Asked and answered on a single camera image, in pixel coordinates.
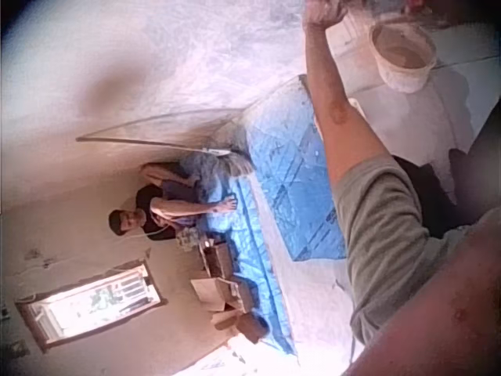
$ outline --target man's arm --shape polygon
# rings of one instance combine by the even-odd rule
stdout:
[[[143,178],[148,180],[155,186],[161,186],[164,180],[171,180],[192,187],[194,180],[191,178],[184,179],[181,176],[170,171],[161,163],[146,163],[141,167],[139,172]]]
[[[371,127],[348,102],[343,81],[330,54],[326,29],[346,12],[338,0],[307,0],[304,28],[308,89],[323,134],[331,184],[360,162],[389,154]]]
[[[227,197],[223,201],[210,204],[197,204],[179,200],[165,200],[155,197],[151,200],[150,209],[153,214],[170,219],[185,215],[199,215],[206,213],[226,213],[236,209],[236,199]]]

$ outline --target window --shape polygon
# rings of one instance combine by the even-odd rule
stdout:
[[[95,334],[165,303],[144,262],[17,303],[42,351]]]

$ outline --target man's hair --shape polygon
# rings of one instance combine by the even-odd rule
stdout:
[[[119,237],[124,235],[127,231],[123,231],[121,228],[122,220],[120,214],[123,210],[113,210],[108,216],[108,223],[110,224],[111,230],[116,233]]]

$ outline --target white wall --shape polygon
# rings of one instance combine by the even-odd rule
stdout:
[[[200,270],[196,255],[175,240],[121,241],[108,228],[110,209],[130,200],[134,173],[116,175],[99,186],[75,190],[2,213],[2,286],[12,318],[2,323],[2,342],[25,339],[31,354],[13,364],[22,375],[168,375],[225,342],[228,335],[210,325],[189,283]],[[37,248],[42,257],[26,261]],[[13,307],[14,299],[93,277],[144,257],[160,293],[169,303],[117,328],[49,350],[42,355]],[[44,269],[42,259],[53,259]]]

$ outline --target floor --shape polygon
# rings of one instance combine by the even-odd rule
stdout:
[[[337,62],[377,135],[393,154],[419,165],[431,163],[453,197],[447,152],[467,150],[501,94],[499,44],[481,25],[433,33],[439,63],[425,88],[412,95],[380,79],[365,42],[341,53]],[[265,241],[272,254],[304,374],[341,374],[349,364],[352,311],[344,261],[292,262],[255,176]],[[355,356],[362,346],[357,344]]]

